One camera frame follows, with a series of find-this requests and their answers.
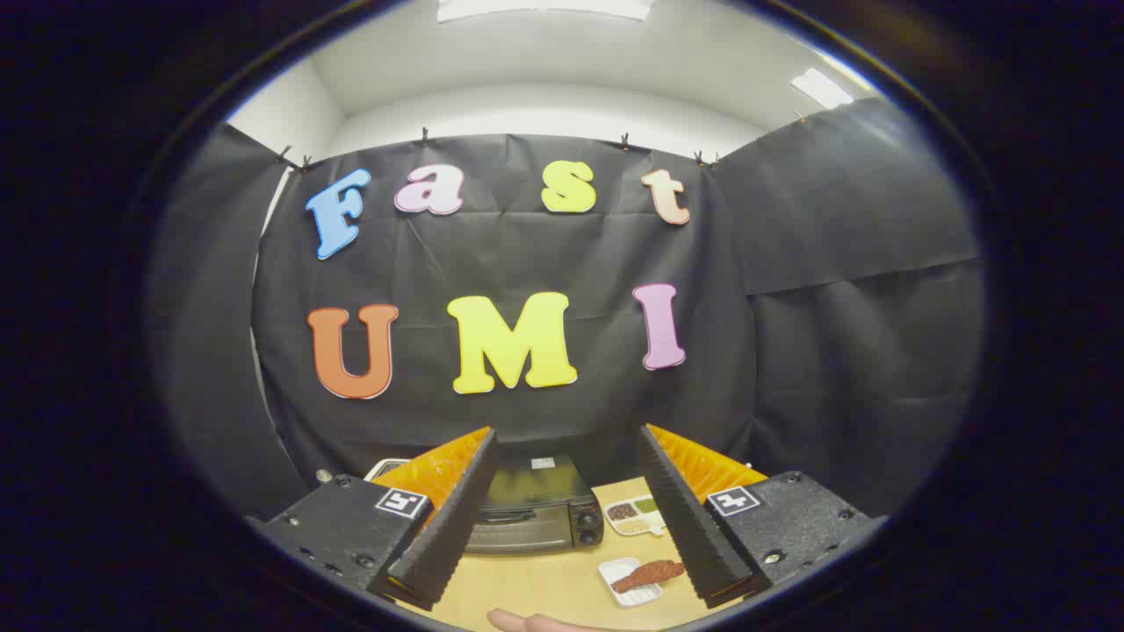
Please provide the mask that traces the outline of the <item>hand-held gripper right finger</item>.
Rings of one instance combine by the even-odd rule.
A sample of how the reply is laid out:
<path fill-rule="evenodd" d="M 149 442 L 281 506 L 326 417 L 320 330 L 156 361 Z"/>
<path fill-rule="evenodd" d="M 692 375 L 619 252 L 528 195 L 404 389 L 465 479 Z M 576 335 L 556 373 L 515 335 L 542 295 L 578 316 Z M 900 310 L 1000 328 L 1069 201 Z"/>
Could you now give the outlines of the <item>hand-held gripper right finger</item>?
<path fill-rule="evenodd" d="M 810 475 L 765 476 L 651 424 L 638 431 L 636 460 L 707 607 L 812 574 L 886 523 Z"/>

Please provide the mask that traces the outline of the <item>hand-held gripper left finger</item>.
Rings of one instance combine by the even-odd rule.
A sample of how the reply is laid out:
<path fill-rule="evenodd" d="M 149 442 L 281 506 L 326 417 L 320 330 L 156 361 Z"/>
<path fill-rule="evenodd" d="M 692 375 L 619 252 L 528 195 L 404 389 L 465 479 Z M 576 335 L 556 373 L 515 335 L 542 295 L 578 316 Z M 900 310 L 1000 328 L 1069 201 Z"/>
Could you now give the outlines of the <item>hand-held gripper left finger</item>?
<path fill-rule="evenodd" d="M 497 460 L 495 430 L 477 428 L 373 480 L 341 475 L 250 526 L 348 595 L 428 611 L 465 554 Z"/>

